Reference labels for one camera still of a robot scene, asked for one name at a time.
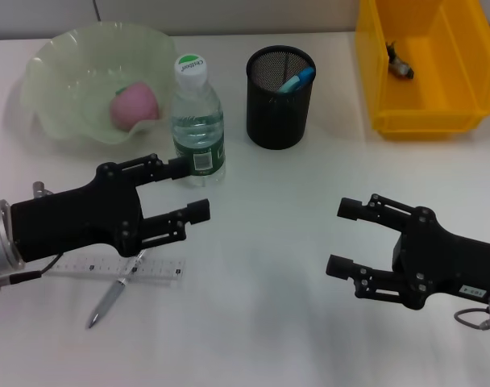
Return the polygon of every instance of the white tabletop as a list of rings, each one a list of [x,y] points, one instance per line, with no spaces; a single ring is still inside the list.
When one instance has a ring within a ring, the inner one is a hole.
[[[131,284],[90,331],[107,282],[47,277],[3,289],[0,386],[490,386],[490,332],[452,317],[480,304],[434,295],[416,312],[358,300],[352,281],[325,274],[331,253],[390,269],[398,238],[337,218],[342,197],[429,206],[447,230],[490,242],[490,118],[449,142],[383,141],[365,115],[353,42],[351,33],[177,38],[179,52],[208,60],[227,154],[219,186],[139,191],[146,216],[211,202],[210,222],[158,251],[186,259],[181,286]],[[0,199],[28,199],[35,180],[76,188],[108,160],[174,156],[166,131],[118,147],[46,138],[19,105],[26,61],[43,44],[0,41]],[[305,136],[278,152],[245,130],[245,64],[272,44],[301,48],[318,68]]]

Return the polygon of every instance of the plastic bottle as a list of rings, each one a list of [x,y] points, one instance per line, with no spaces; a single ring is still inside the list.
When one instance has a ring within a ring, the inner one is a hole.
[[[223,112],[207,81],[206,60],[188,54],[175,62],[177,90],[172,102],[172,136],[178,156],[189,159],[190,180],[206,186],[226,173]]]

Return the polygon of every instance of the yellow plastic bin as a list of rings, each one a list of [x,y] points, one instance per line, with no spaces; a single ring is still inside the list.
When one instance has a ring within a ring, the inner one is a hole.
[[[415,72],[388,72],[385,43]],[[391,139],[434,139],[490,115],[490,26],[478,0],[360,0],[359,71],[372,127]]]

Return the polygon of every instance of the silver pen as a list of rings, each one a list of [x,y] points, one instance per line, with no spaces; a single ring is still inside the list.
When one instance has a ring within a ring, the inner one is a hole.
[[[141,262],[143,262],[145,252],[146,250],[142,250],[137,256],[131,258],[127,266],[125,266],[124,270],[121,272],[121,277],[113,282],[109,290],[107,290],[107,293],[103,296],[102,300],[100,300],[97,307],[94,308],[93,313],[89,318],[87,324],[88,329],[93,327],[94,324],[98,323],[107,314],[119,295],[125,289],[125,286],[127,286],[129,281],[128,277],[132,273],[135,273],[137,268],[141,265]]]

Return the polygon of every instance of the green glass bowl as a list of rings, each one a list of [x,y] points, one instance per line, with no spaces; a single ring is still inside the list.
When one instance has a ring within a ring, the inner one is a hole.
[[[21,101],[53,138],[85,135],[119,144],[166,123],[177,57],[172,38],[149,27],[102,22],[78,28],[53,38],[30,59]],[[153,90],[162,118],[120,131],[110,122],[110,101],[137,81]]]

